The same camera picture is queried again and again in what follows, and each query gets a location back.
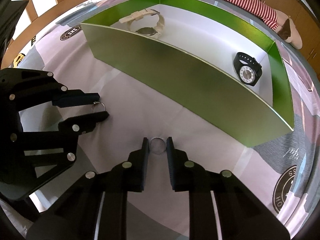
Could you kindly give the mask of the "green cardboard box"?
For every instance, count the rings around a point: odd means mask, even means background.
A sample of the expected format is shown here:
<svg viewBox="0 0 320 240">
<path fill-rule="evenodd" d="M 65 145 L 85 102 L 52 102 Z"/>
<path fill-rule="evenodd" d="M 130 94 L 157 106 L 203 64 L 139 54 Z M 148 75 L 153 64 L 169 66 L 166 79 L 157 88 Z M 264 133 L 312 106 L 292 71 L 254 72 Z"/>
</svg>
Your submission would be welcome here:
<svg viewBox="0 0 320 240">
<path fill-rule="evenodd" d="M 131 13 L 167 5 L 221 23 L 267 53 L 272 103 L 208 61 L 183 49 L 114 24 Z M 127 0 L 82 22 L 93 55 L 169 97 L 247 147 L 294 129 L 290 82 L 276 43 L 223 9 L 199 0 Z"/>
</svg>

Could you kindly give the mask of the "red striped plush toy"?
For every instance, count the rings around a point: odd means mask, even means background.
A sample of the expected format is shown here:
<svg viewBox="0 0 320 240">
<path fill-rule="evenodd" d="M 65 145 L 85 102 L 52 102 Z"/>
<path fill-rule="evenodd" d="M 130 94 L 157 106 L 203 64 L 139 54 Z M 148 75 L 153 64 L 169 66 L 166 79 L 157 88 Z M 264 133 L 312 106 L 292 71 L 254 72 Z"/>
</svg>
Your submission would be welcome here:
<svg viewBox="0 0 320 240">
<path fill-rule="evenodd" d="M 290 16 L 259 0 L 224 0 L 262 20 L 270 29 L 294 48 L 301 49 L 302 38 Z"/>
</svg>

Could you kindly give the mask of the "wooden wardrobe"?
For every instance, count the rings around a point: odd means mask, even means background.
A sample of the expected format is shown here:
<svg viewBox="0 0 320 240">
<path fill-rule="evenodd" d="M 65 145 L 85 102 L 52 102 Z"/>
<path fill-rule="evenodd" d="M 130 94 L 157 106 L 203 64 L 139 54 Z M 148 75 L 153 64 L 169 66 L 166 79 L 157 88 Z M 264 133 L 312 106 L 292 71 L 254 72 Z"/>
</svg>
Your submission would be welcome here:
<svg viewBox="0 0 320 240">
<path fill-rule="evenodd" d="M 298 0 L 259 0 L 291 16 L 302 38 L 301 54 L 319 76 L 319 22 Z"/>
</svg>

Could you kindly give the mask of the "black wrist watch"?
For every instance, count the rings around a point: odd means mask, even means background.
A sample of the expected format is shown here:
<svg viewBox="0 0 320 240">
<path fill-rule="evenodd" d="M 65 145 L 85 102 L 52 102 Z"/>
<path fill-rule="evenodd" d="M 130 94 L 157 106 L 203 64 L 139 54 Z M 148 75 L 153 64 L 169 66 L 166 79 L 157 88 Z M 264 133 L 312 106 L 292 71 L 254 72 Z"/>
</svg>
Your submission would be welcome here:
<svg viewBox="0 0 320 240">
<path fill-rule="evenodd" d="M 252 87 L 257 84 L 263 74 L 262 66 L 256 59 L 243 52 L 236 53 L 233 67 L 240 81 Z"/>
</svg>

